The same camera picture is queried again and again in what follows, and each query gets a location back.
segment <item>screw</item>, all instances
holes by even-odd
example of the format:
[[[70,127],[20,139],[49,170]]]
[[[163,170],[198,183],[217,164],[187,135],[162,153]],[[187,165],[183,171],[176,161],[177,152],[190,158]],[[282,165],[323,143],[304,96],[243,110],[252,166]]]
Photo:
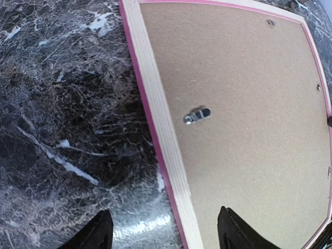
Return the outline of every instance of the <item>screw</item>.
[[[186,115],[184,118],[183,118],[183,121],[186,125],[190,125],[192,123],[192,118],[189,116],[189,115]]]

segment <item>wooden frame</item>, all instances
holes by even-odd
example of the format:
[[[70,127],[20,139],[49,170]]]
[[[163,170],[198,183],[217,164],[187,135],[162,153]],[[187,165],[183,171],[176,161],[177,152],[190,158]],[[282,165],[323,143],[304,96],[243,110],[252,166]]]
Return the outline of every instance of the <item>wooden frame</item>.
[[[305,19],[301,16],[270,5],[252,0],[120,0],[123,26],[129,44],[129,50],[144,110],[184,248],[203,248],[197,218],[190,199],[189,185],[176,139],[174,125],[141,13],[141,3],[196,3],[226,6],[264,13],[291,22],[300,23],[310,45],[317,71],[320,76],[326,104],[326,114],[327,117],[329,117],[332,115],[332,110],[323,67]],[[329,132],[332,147],[332,128],[329,128]],[[332,188],[330,185],[330,199],[327,217],[303,248],[309,248],[313,245],[331,221],[331,190]]]

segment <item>metal clip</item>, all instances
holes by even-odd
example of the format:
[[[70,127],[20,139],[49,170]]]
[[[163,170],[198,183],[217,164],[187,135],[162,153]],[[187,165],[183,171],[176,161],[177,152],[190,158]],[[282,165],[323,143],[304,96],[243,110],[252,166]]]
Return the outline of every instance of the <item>metal clip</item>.
[[[211,111],[209,109],[207,108],[199,109],[184,116],[183,121],[186,125],[190,125],[192,123],[196,123],[204,119],[207,119],[210,117],[210,115]]]

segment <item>marble countertop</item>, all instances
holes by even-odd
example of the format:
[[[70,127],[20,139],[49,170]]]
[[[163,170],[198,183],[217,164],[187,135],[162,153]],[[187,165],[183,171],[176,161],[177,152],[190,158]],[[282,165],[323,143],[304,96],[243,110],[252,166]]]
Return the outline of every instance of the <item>marble countertop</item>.
[[[261,2],[305,17],[330,88],[322,3]],[[182,248],[118,2],[3,0],[0,20],[0,249],[57,248],[103,209],[114,249]]]

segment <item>pink frame edge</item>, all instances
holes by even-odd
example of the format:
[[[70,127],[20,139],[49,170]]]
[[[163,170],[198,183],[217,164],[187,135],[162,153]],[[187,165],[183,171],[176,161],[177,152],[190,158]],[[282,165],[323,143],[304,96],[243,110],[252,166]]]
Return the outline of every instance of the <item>pink frame edge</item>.
[[[150,133],[152,136],[152,141],[155,147],[155,151],[156,151],[156,156],[160,165],[160,171],[161,174],[163,176],[164,179],[164,183],[165,183],[165,188],[167,191],[167,194],[170,198],[170,203],[171,203],[171,207],[172,207],[172,211],[174,214],[174,218],[177,224],[177,228],[179,230],[180,236],[181,236],[181,240],[184,246],[184,249],[188,249],[188,244],[187,244],[187,240],[185,237],[185,233],[182,227],[182,223],[181,223],[181,219],[177,210],[177,205],[175,202],[175,198],[174,198],[174,193],[172,190],[172,186],[171,186],[171,182],[170,182],[170,178],[167,172],[167,168],[166,168],[166,164],[161,152],[161,148],[160,148],[160,144],[159,144],[159,139],[157,136],[157,132],[156,132],[156,128],[152,119],[152,113],[149,107],[149,102],[145,93],[145,88],[144,88],[144,84],[143,84],[143,80],[141,77],[141,72],[140,72],[140,67],[139,67],[139,63],[136,57],[136,53],[133,47],[133,42],[131,39],[131,34],[130,34],[130,28],[128,26],[128,22],[127,22],[127,16],[126,16],[126,12],[125,9],[123,7],[122,4],[123,0],[119,0],[119,7],[120,7],[120,13],[122,16],[122,20],[123,20],[123,28],[124,28],[124,32],[126,35],[126,39],[128,42],[128,47],[129,47],[129,52],[130,52],[130,56],[131,56],[131,60],[133,63],[133,67],[134,67],[134,71],[135,71],[135,75],[136,75],[136,80],[137,80],[137,84],[139,87],[139,91],[140,91],[140,95],[141,95],[141,99],[143,102],[143,107],[144,107],[144,111],[145,111],[145,115],[146,115],[146,119],[149,125],[149,129],[150,129]],[[246,6],[242,6],[242,5],[237,5],[237,4],[229,4],[229,3],[221,3],[221,2],[213,2],[213,1],[209,1],[209,0],[139,0],[139,3],[188,3],[188,4],[208,4],[208,5],[217,5],[217,6],[224,6],[224,7],[230,7],[230,8],[239,8],[239,9],[245,9],[248,11],[253,11],[253,12],[258,12],[258,13],[263,13],[266,15],[270,15],[273,17],[277,17],[277,18],[282,18],[291,22],[296,22],[296,23],[300,23],[302,25],[303,31],[306,35],[307,41],[309,43],[312,55],[314,57],[315,60],[315,64],[317,67],[317,71],[320,77],[320,82],[321,82],[321,86],[323,89],[323,94],[324,94],[324,99],[325,99],[325,106],[326,106],[326,116],[329,117],[332,115],[332,111],[331,111],[331,102],[330,102],[330,98],[329,98],[329,93],[328,93],[328,87],[327,87],[327,83],[325,80],[325,75],[324,72],[322,72],[321,67],[320,67],[320,57],[319,54],[317,52],[316,49],[316,45],[313,42],[313,38],[311,36],[311,32],[309,30],[309,28],[302,23],[299,20],[290,18],[290,17],[285,17],[283,15],[277,14],[277,13],[272,13],[272,12],[268,12],[265,10],[260,10],[260,9],[256,9],[256,8],[252,8],[252,7],[246,7]],[[331,158],[331,166],[330,166],[330,171],[329,173],[331,173],[331,169],[332,169],[332,128],[329,127],[329,137],[330,137],[330,158]],[[331,216],[332,216],[332,179],[330,179],[331,184],[330,184],[330,194],[329,194],[329,206],[328,206],[328,213],[327,213],[327,217],[326,219],[323,221],[323,223],[321,224],[321,226],[318,228],[318,230],[316,231],[316,233],[311,237],[311,239],[303,246],[303,248],[308,247],[308,245],[310,245],[312,243],[312,240],[316,240],[318,238],[318,236],[323,232],[323,230],[326,228],[326,226],[330,223],[331,221]]]

